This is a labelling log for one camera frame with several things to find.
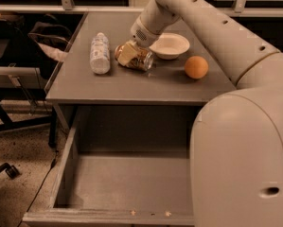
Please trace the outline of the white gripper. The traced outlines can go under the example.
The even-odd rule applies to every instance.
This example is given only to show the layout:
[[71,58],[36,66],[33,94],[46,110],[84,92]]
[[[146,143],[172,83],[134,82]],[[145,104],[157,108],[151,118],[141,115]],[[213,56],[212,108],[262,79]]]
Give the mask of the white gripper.
[[118,47],[117,61],[123,66],[128,65],[138,54],[137,46],[150,47],[168,26],[179,19],[179,15],[164,8],[156,0],[150,0],[131,27],[131,41]]

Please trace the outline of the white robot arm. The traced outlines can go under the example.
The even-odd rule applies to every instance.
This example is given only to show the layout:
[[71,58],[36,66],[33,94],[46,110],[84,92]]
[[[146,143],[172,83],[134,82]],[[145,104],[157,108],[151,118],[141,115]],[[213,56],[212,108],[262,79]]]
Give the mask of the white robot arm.
[[195,226],[283,227],[283,53],[204,0],[150,0],[131,28],[132,45],[152,45],[177,20],[235,87],[194,121]]

